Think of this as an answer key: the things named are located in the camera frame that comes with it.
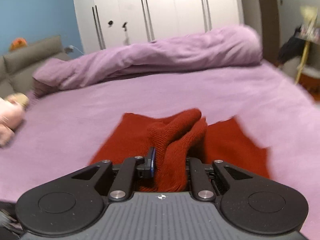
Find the pink plush toy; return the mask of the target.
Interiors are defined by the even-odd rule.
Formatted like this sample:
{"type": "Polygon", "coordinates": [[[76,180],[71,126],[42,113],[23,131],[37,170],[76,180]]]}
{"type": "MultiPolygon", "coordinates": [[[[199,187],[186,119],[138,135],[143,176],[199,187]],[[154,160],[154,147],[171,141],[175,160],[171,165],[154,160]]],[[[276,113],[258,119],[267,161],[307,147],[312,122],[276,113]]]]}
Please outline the pink plush toy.
{"type": "Polygon", "coordinates": [[[14,130],[22,123],[28,105],[29,99],[23,93],[1,98],[1,147],[14,136],[14,130]]]}

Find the purple rolled duvet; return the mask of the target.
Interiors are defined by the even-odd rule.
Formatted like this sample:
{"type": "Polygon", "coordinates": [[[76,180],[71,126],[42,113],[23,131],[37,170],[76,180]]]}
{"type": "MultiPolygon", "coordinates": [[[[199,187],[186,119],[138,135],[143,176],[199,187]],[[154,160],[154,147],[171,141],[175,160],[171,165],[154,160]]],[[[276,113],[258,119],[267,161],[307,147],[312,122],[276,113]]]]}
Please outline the purple rolled duvet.
{"type": "Polygon", "coordinates": [[[49,59],[33,74],[34,93],[40,98],[135,74],[256,66],[262,59],[260,37],[254,29],[226,26],[206,33],[104,49],[69,61],[49,59]]]}

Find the red knitted sweater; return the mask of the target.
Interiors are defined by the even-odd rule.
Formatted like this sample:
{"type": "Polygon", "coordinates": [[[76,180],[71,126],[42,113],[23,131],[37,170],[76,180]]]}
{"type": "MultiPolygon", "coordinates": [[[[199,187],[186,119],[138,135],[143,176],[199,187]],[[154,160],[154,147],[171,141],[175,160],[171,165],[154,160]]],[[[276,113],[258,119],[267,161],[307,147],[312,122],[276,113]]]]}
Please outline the red knitted sweater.
{"type": "Polygon", "coordinates": [[[109,159],[114,164],[128,157],[156,150],[156,172],[152,187],[141,191],[179,192],[187,185],[187,157],[204,164],[221,159],[239,168],[269,178],[267,149],[244,134],[236,118],[208,125],[199,109],[182,111],[166,118],[125,113],[91,163],[109,159]]]}

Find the purple bed sheet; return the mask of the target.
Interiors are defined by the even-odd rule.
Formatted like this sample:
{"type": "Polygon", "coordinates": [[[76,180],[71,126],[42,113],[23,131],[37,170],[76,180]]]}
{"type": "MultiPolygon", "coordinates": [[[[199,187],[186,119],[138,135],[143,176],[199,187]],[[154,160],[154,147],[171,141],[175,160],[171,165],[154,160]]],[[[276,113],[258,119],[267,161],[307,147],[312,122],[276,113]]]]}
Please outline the purple bed sheet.
{"type": "Polygon", "coordinates": [[[273,180],[309,204],[302,233],[319,239],[319,109],[271,64],[113,80],[51,94],[30,104],[25,122],[1,149],[1,200],[86,166],[124,113],[154,118],[198,108],[209,124],[236,116],[268,150],[273,180]]]}

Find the grey upholstered headboard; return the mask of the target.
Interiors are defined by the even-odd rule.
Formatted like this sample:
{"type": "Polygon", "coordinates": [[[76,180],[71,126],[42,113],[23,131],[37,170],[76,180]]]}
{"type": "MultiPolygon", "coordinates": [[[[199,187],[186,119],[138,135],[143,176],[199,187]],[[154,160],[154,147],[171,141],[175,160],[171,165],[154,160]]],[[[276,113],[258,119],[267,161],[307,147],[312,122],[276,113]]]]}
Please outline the grey upholstered headboard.
{"type": "Polygon", "coordinates": [[[27,94],[33,89],[33,73],[45,61],[68,61],[61,36],[48,37],[1,56],[1,98],[13,93],[27,94]]]}

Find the yellow wooden rack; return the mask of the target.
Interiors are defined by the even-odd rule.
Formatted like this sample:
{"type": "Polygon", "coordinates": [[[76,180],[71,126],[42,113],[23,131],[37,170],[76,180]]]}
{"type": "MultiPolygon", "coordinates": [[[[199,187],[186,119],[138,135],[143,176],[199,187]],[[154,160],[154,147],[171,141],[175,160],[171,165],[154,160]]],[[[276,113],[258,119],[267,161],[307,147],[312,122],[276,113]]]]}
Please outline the yellow wooden rack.
{"type": "Polygon", "coordinates": [[[300,13],[303,17],[303,24],[301,26],[301,31],[296,37],[304,41],[305,44],[300,63],[297,67],[295,84],[302,85],[312,96],[319,96],[319,77],[303,74],[303,70],[305,69],[309,58],[311,45],[319,44],[319,23],[317,22],[318,8],[302,5],[300,6],[300,13]]]}

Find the black clothing on rack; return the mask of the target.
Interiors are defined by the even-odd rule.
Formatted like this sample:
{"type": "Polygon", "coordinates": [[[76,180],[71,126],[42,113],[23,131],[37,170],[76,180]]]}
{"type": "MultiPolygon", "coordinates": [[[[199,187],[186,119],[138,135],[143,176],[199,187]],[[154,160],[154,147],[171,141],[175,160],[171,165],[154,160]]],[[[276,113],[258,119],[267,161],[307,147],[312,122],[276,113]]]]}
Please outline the black clothing on rack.
{"type": "Polygon", "coordinates": [[[297,34],[300,33],[301,29],[302,26],[298,26],[289,40],[281,46],[276,61],[278,67],[284,65],[287,61],[290,61],[295,57],[303,55],[306,41],[297,37],[297,34]]]}

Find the white wardrobe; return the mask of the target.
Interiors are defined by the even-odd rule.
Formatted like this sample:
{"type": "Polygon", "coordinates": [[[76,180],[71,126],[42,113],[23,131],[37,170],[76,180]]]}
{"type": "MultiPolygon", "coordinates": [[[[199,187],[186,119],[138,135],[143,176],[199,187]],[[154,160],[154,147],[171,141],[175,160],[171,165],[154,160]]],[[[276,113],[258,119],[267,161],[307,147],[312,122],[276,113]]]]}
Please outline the white wardrobe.
{"type": "Polygon", "coordinates": [[[73,0],[86,54],[244,22],[241,0],[73,0]]]}

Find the orange plush toy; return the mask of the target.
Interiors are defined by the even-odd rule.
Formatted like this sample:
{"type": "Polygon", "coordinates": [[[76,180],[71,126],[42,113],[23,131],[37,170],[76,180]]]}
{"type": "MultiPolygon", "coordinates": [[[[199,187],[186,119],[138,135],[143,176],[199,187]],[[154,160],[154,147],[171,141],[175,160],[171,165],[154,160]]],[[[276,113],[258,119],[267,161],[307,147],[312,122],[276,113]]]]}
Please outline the orange plush toy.
{"type": "Polygon", "coordinates": [[[24,38],[18,37],[14,39],[10,44],[9,51],[14,51],[14,50],[26,47],[27,45],[28,45],[27,41],[24,38]]]}

